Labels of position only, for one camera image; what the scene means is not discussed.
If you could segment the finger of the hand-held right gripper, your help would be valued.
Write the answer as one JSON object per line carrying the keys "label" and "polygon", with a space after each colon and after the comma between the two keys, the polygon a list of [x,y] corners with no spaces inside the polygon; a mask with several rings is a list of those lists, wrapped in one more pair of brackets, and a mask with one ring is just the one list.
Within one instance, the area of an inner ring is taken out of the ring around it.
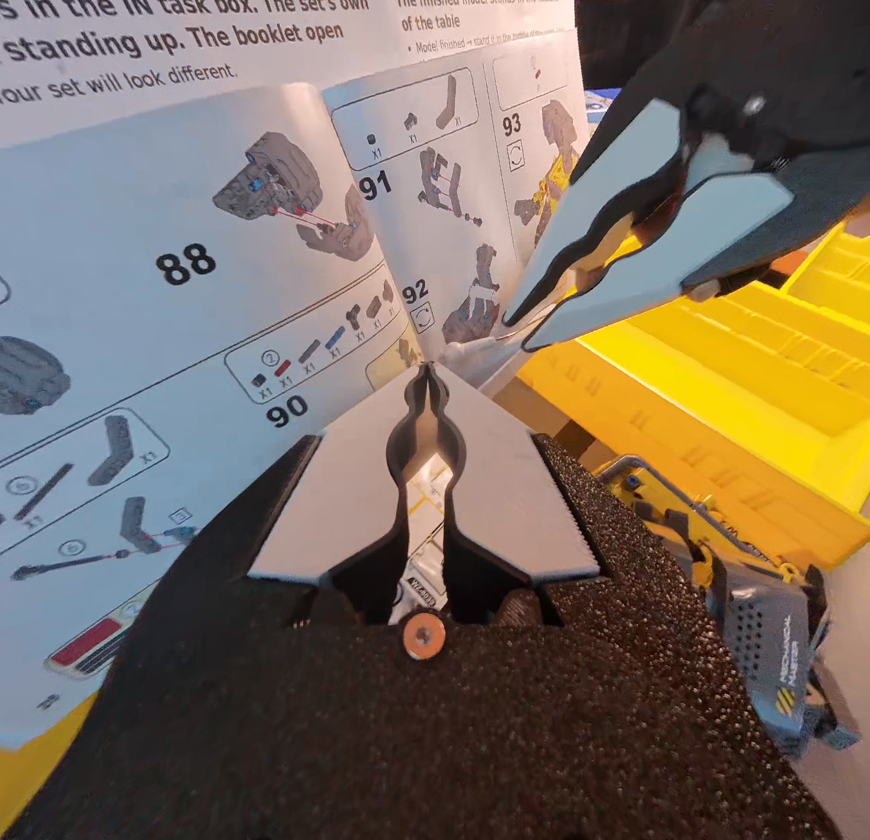
{"label": "finger of the hand-held right gripper", "polygon": [[522,344],[564,343],[677,298],[691,274],[785,209],[793,195],[770,173],[714,175],[691,191],[669,227],[611,263],[598,283],[561,302]]}
{"label": "finger of the hand-held right gripper", "polygon": [[506,304],[507,327],[536,309],[566,270],[668,181],[680,160],[682,122],[680,107],[658,98],[612,101]]}

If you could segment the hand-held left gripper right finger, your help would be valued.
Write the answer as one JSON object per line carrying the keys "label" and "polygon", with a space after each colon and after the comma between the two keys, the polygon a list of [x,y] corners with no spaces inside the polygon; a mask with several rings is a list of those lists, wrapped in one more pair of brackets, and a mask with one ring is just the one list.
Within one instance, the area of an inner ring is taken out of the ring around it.
{"label": "hand-held left gripper right finger", "polygon": [[532,580],[600,574],[524,423],[437,363],[430,364],[430,408],[452,472],[446,498],[459,538]]}

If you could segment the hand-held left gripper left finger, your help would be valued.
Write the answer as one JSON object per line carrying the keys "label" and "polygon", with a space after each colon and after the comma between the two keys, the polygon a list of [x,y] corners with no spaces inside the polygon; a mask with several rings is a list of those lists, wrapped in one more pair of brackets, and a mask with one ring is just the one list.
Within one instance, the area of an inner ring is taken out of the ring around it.
{"label": "hand-held left gripper left finger", "polygon": [[407,526],[405,472],[420,449],[429,368],[407,369],[323,430],[250,577],[322,584]]}

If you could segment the yellow tracked toy robot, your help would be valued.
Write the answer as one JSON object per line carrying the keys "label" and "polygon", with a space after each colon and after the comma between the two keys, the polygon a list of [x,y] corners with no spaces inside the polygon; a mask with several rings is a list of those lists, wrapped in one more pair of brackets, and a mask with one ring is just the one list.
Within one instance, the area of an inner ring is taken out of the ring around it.
{"label": "yellow tracked toy robot", "polygon": [[830,628],[825,582],[745,540],[711,496],[692,497],[636,455],[593,475],[662,537],[704,601],[767,734],[789,758],[812,740],[835,750],[861,733],[819,657]]}

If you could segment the building instruction booklet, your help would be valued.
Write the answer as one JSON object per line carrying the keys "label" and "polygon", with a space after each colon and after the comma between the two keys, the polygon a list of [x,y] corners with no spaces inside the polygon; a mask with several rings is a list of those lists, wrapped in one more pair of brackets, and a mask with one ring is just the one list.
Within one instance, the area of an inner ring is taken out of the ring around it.
{"label": "building instruction booklet", "polygon": [[192,539],[408,367],[468,373],[588,139],[577,35],[2,151],[2,749]]}

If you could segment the yellow storage bin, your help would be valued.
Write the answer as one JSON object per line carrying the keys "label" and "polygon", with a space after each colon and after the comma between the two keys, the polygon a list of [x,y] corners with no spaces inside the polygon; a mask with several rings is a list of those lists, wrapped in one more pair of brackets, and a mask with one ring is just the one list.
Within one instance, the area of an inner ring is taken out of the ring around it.
{"label": "yellow storage bin", "polygon": [[869,325],[869,237],[833,228],[789,277],[783,294]]}
{"label": "yellow storage bin", "polygon": [[53,728],[18,750],[1,749],[1,831],[11,825],[58,766],[96,699],[97,694],[89,696]]}
{"label": "yellow storage bin", "polygon": [[519,372],[760,550],[830,570],[868,543],[868,326],[765,284],[538,351]]}

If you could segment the white paper sheet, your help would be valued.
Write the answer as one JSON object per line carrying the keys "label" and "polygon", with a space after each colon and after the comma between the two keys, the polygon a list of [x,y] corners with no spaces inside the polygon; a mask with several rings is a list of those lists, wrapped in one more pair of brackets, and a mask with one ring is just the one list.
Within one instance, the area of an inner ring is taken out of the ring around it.
{"label": "white paper sheet", "polygon": [[445,492],[450,466],[433,454],[411,478],[408,490],[409,553],[403,585],[422,606],[441,610],[447,603],[443,578]]}

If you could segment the white book stand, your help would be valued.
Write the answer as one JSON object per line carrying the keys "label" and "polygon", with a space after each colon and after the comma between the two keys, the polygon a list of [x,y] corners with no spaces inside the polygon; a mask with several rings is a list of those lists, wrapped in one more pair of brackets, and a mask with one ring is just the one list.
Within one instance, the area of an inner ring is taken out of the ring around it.
{"label": "white book stand", "polygon": [[469,343],[446,344],[434,361],[494,400],[532,357],[521,347],[533,324]]}

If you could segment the white paper sign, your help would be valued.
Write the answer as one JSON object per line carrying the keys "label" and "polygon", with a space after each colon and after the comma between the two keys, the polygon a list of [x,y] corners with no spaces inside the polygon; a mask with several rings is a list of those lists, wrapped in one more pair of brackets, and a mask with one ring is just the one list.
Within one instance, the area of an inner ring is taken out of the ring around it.
{"label": "white paper sign", "polygon": [[1,0],[2,148],[574,26],[574,0]]}

